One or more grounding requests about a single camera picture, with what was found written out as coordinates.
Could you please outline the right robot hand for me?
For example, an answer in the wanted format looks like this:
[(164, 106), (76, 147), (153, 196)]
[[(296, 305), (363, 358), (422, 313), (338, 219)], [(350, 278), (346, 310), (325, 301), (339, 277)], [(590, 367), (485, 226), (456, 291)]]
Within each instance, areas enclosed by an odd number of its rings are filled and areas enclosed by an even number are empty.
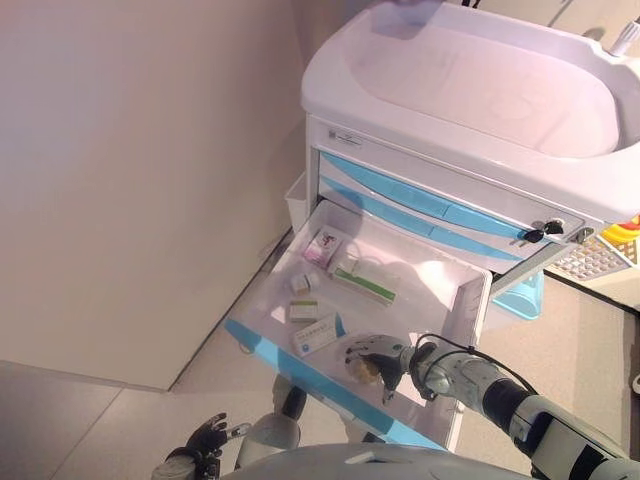
[(402, 377), (409, 371), (415, 348), (389, 335), (370, 335), (352, 342), (345, 351), (348, 373), (363, 384), (383, 384), (382, 404), (388, 405)]

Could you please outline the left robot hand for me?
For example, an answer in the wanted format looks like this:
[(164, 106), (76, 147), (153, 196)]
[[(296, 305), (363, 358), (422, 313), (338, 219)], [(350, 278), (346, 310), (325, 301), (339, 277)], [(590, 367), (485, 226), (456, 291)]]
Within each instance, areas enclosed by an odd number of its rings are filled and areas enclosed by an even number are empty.
[(229, 427), (225, 412), (214, 415), (198, 427), (186, 443), (186, 448), (195, 454), (195, 478), (218, 479), (223, 447), (230, 440), (245, 436), (250, 427), (247, 422)]

